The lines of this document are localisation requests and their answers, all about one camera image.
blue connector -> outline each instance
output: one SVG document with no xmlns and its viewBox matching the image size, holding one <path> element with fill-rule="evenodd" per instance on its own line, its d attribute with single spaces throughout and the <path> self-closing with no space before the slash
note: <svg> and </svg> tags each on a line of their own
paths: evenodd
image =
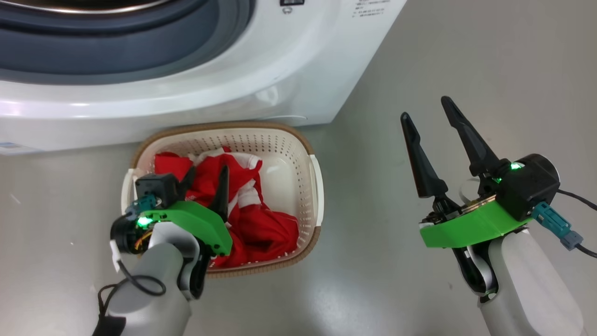
<svg viewBox="0 0 597 336">
<path fill-rule="evenodd" d="M 539 203 L 531 215 L 539 224 L 547 228 L 560 239 L 568 251 L 576 248 L 577 244 L 583 242 L 583 238 L 576 231 L 572 231 L 572 225 L 560 216 L 549 204 Z"/>
<path fill-rule="evenodd" d="M 149 194 L 141 197 L 138 200 L 134 200 L 131 205 L 127 208 L 127 219 L 129 221 L 135 220 L 141 213 L 154 209 L 158 204 L 157 198 L 153 194 Z"/>
</svg>

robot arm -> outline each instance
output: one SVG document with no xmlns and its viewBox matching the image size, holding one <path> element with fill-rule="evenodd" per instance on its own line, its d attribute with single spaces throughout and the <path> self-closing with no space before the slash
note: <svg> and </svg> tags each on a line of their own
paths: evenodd
<svg viewBox="0 0 597 336">
<path fill-rule="evenodd" d="M 452 99 L 442 97 L 442 106 L 480 180 L 479 198 L 460 206 L 446 196 L 414 123 L 402 114 L 418 196 L 434 197 L 433 212 L 420 224 L 426 246 L 453 250 L 491 335 L 583 335 L 578 305 L 524 226 L 532 215 L 569 250 L 580 246 L 582 238 L 549 207 L 560 186 L 557 170 L 538 154 L 513 163 L 498 159 Z M 542 216 L 550 214 L 555 217 L 544 223 Z"/>
<path fill-rule="evenodd" d="M 551 262 L 525 228 L 491 241 L 495 296 L 479 299 L 492 336 L 583 335 L 583 316 Z"/>
<path fill-rule="evenodd" d="M 188 188 L 185 180 L 179 184 L 170 175 L 147 175 L 137 180 L 137 194 L 151 201 L 136 200 L 128 216 L 112 225 L 113 260 L 126 279 L 100 290 L 100 317 L 93 336 L 184 333 L 191 315 L 189 301 L 201 296 L 211 257 L 229 254 L 232 245 L 224 224 L 228 215 L 227 167 L 207 208 L 183 201 Z M 121 252 L 144 253 L 129 273 Z M 108 288 L 112 291 L 104 303 L 101 292 Z"/>
</svg>

gray robot arm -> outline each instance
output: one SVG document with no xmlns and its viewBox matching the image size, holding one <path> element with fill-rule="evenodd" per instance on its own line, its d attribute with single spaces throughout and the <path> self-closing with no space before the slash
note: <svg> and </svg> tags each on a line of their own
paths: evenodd
<svg viewBox="0 0 597 336">
<path fill-rule="evenodd" d="M 128 281 L 117 285 L 105 303 L 105 316 L 93 336 L 177 336 L 184 333 L 191 315 L 190 300 L 199 298 L 210 256 L 192 234 L 172 222 L 153 228 L 149 249 L 130 272 L 162 282 L 163 295 L 148 295 Z M 155 281 L 139 279 L 153 292 L 161 287 Z"/>
<path fill-rule="evenodd" d="M 493 240 L 488 256 L 497 291 L 478 306 L 492 336 L 586 335 L 580 308 L 527 229 Z"/>
</svg>

cable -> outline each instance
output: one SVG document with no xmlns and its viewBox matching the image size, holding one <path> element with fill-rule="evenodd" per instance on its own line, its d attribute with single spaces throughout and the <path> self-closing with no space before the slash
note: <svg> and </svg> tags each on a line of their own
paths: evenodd
<svg viewBox="0 0 597 336">
<path fill-rule="evenodd" d="M 583 202 L 584 204 L 588 205 L 591 209 L 597 211 L 597 204 L 594 204 L 593 202 L 589 201 L 588 199 L 584 198 L 584 197 L 580 197 L 577 194 L 571 193 L 569 191 L 564 191 L 561 189 L 558 189 L 558 193 L 562 194 L 562 195 L 566 195 L 566 196 L 570 196 L 572 198 L 576 198 L 577 200 Z"/>
<path fill-rule="evenodd" d="M 106 285 L 103 286 L 98 292 L 97 292 L 97 302 L 99 304 L 100 307 L 100 315 L 101 316 L 105 316 L 107 309 L 108 309 L 108 304 L 110 303 L 110 300 L 112 299 L 112 297 L 114 296 L 114 294 L 116 294 L 116 291 L 118 289 L 120 289 L 120 287 L 122 285 L 124 285 L 127 282 L 130 282 L 133 286 L 135 286 L 138 290 L 142 291 L 145 294 L 151 295 L 153 297 L 159 297 L 163 294 L 166 293 L 166 285 L 161 282 L 160 280 L 158 280 L 157 278 L 154 278 L 152 276 L 144 276 L 144 275 L 131 275 L 131 273 L 129 273 L 129 271 L 127 270 L 127 268 L 124 266 L 124 264 L 122 263 L 122 261 L 118 261 L 117 262 L 118 265 L 120 266 L 120 269 L 122 270 L 122 273 L 124 274 L 125 278 L 124 280 L 120 281 L 119 283 L 113 283 L 111 285 Z M 156 291 L 151 291 L 150 289 L 148 289 L 147 287 L 144 287 L 143 285 L 141 285 L 137 279 L 144 279 L 144 280 L 150 280 L 154 283 L 157 283 L 160 287 L 161 287 L 161 291 L 156 292 Z M 106 298 L 106 302 L 104 303 L 104 301 L 101 298 L 101 294 L 107 290 L 112 288 L 112 290 L 110 291 L 110 294 L 108 294 L 108 297 Z"/>
<path fill-rule="evenodd" d="M 458 188 L 458 196 L 460 197 L 460 200 L 464 203 L 465 206 L 470 205 L 470 202 L 472 201 L 472 200 L 469 200 L 469 198 L 466 197 L 464 195 L 464 192 L 462 191 L 462 186 L 469 181 L 480 182 L 481 180 L 479 178 L 470 178 L 460 184 L 460 187 Z"/>
<path fill-rule="evenodd" d="M 592 256 L 593 258 L 597 258 L 597 253 L 589 250 L 588 248 L 582 246 L 581 244 L 576 244 L 576 248 L 580 251 L 583 252 L 584 254 L 588 255 L 588 256 Z"/>
<path fill-rule="evenodd" d="M 566 195 L 566 196 L 570 196 L 572 198 L 576 198 L 577 200 L 583 202 L 584 204 L 586 204 L 589 208 L 597 211 L 597 204 L 589 201 L 588 199 L 578 196 L 577 194 L 571 193 L 569 191 L 564 191 L 561 189 L 558 189 L 558 193 L 562 194 L 562 195 Z M 588 256 L 592 256 L 593 258 L 597 258 L 597 253 L 591 251 L 590 249 L 582 246 L 581 244 L 576 244 L 574 245 L 575 248 L 577 248 L 580 252 L 583 252 L 584 254 L 588 255 Z"/>
<path fill-rule="evenodd" d="M 141 246 L 141 243 L 143 243 L 143 241 L 145 239 L 147 239 L 148 237 L 150 237 L 152 235 L 153 231 L 150 230 L 148 232 L 146 232 L 144 235 L 141 236 L 141 238 L 139 238 L 137 240 L 137 242 L 135 243 L 135 250 L 139 250 L 139 247 Z"/>
<path fill-rule="evenodd" d="M 151 296 L 153 296 L 153 297 L 159 297 L 159 296 L 161 296 L 161 295 L 163 295 L 163 294 L 165 294 L 165 293 L 166 293 L 166 285 L 165 285 L 163 282 L 161 282 L 160 280 L 158 280 L 158 279 L 156 279 L 156 278 L 154 278 L 154 277 L 152 277 L 152 276 L 133 276 L 133 275 L 131 275 L 131 273 L 129 273 L 129 272 L 128 272 L 127 268 L 126 268 L 126 267 L 124 267 L 124 264 L 122 263 L 122 261 L 121 261 L 121 260 L 117 261 L 117 263 L 118 263 L 118 265 L 120 266 L 120 270 L 122 271 L 122 273 L 124 274 L 124 276 L 127 278 L 127 280 L 128 280 L 128 281 L 129 281 L 129 282 L 130 282 L 130 283 L 131 283 L 133 286 L 137 287 L 137 289 L 138 289 L 139 291 L 142 291 L 142 292 L 144 292 L 145 294 L 147 294 L 147 295 L 151 295 Z M 150 289 L 147 289 L 147 287 L 144 287 L 143 285 L 141 285 L 141 284 L 140 284 L 140 283 L 137 281 L 137 279 L 146 279 L 146 280 L 151 280 L 151 281 L 153 281 L 153 282 L 157 283 L 157 284 L 158 284 L 158 285 L 159 285 L 159 286 L 162 288 L 162 290 L 161 290 L 161 291 L 159 291 L 159 292 L 156 292 L 156 291 L 151 291 Z"/>
</svg>

black cable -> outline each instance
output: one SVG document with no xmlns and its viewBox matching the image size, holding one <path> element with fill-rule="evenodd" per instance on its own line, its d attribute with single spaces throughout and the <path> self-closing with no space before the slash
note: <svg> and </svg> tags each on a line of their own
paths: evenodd
<svg viewBox="0 0 597 336">
<path fill-rule="evenodd" d="M 588 199 L 578 196 L 577 194 L 571 193 L 569 191 L 564 191 L 561 189 L 558 189 L 558 193 L 562 194 L 562 195 L 566 195 L 566 196 L 570 196 L 572 198 L 576 198 L 577 200 L 583 202 L 584 204 L 588 205 L 589 208 L 597 211 L 597 204 L 589 201 Z M 597 258 L 597 253 L 591 251 L 590 249 L 582 246 L 581 244 L 576 244 L 575 248 L 577 248 L 580 252 L 583 252 L 584 254 L 588 255 L 588 256 L 592 256 L 593 258 Z"/>
<path fill-rule="evenodd" d="M 103 286 L 98 292 L 97 292 L 97 302 L 99 304 L 100 307 L 100 315 L 101 316 L 105 316 L 106 312 L 108 310 L 108 304 L 110 303 L 110 300 L 112 299 L 112 297 L 114 296 L 114 294 L 116 294 L 116 291 L 125 283 L 130 282 L 133 286 L 135 286 L 137 289 L 139 289 L 140 291 L 144 292 L 145 294 L 151 295 L 153 297 L 159 297 L 163 294 L 166 294 L 166 285 L 161 282 L 160 280 L 158 280 L 157 278 L 154 278 L 152 276 L 144 276 L 144 275 L 138 275 L 138 276 L 134 276 L 131 275 L 131 273 L 129 273 L 129 271 L 127 270 L 127 268 L 124 266 L 124 264 L 122 263 L 122 261 L 117 261 L 118 265 L 120 266 L 120 269 L 122 270 L 122 273 L 124 274 L 124 276 L 126 277 L 126 279 L 120 281 L 119 283 L 113 283 L 111 285 L 106 285 Z M 161 291 L 156 292 L 156 291 L 151 291 L 150 289 L 148 289 L 147 287 L 144 287 L 143 285 L 141 285 L 137 279 L 145 279 L 145 280 L 150 280 L 152 282 L 157 283 L 160 287 L 161 287 Z M 106 302 L 104 303 L 104 301 L 101 298 L 101 294 L 107 290 L 112 288 L 112 290 L 110 291 L 110 294 L 108 294 L 108 297 L 106 298 Z"/>
<path fill-rule="evenodd" d="M 569 191 L 564 191 L 561 189 L 558 189 L 558 193 L 562 194 L 562 195 L 566 195 L 566 196 L 570 196 L 572 198 L 576 198 L 577 200 L 583 202 L 584 204 L 588 205 L 591 209 L 597 211 L 597 204 L 594 204 L 593 202 L 589 201 L 588 199 L 584 198 L 584 197 L 580 197 L 577 194 L 571 193 Z"/>
<path fill-rule="evenodd" d="M 592 256 L 593 258 L 597 258 L 597 253 L 589 250 L 588 248 L 582 246 L 581 244 L 576 244 L 576 248 L 580 251 L 583 252 L 584 254 L 588 255 L 588 256 Z"/>
<path fill-rule="evenodd" d="M 160 280 L 158 280 L 158 279 L 156 279 L 156 278 L 154 278 L 154 277 L 152 277 L 152 276 L 133 276 L 133 275 L 131 275 L 131 273 L 129 273 L 129 272 L 128 272 L 127 268 L 126 268 L 126 267 L 124 267 L 124 264 L 122 263 L 122 261 L 121 261 L 121 260 L 117 261 L 117 263 L 118 263 L 118 265 L 120 266 L 120 269 L 121 269 L 122 273 L 124 274 L 124 276 L 127 278 L 127 280 L 128 280 L 128 281 L 129 281 L 129 282 L 130 282 L 130 283 L 131 283 L 133 286 L 137 287 L 137 289 L 138 289 L 139 291 L 142 291 L 142 292 L 144 292 L 145 294 L 147 294 L 147 295 L 151 295 L 151 296 L 153 296 L 153 297 L 158 297 L 158 296 L 161 296 L 161 295 L 163 295 L 163 294 L 165 294 L 165 293 L 166 293 L 166 285 L 165 285 L 163 282 L 161 282 Z M 162 290 L 161 290 L 161 291 L 159 291 L 159 292 L 156 292 L 156 291 L 151 291 L 150 289 L 147 289 L 147 287 L 144 287 L 143 285 L 141 285 L 141 284 L 140 284 L 140 283 L 137 281 L 137 279 L 146 279 L 146 280 L 151 280 L 151 281 L 153 281 L 153 282 L 157 283 L 157 284 L 158 284 L 158 285 L 159 285 L 159 286 L 162 288 Z"/>
</svg>

